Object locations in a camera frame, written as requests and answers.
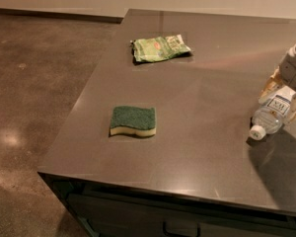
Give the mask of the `clear plastic bottle white cap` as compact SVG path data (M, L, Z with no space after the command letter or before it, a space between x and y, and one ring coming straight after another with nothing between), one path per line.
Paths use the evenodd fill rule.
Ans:
M250 138L262 140L267 135L277 133L288 116L294 94L295 91L287 86L271 93L252 117Z

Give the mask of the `green snack bag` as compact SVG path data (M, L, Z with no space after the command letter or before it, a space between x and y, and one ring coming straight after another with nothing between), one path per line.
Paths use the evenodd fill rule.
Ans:
M181 35L135 39L131 42L136 62L160 62L191 52Z

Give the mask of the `green and yellow sponge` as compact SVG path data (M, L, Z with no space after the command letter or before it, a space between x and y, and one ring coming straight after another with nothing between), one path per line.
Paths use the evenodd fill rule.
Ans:
M156 131L154 108L118 106L112 110L110 135L129 134L149 137L155 135Z

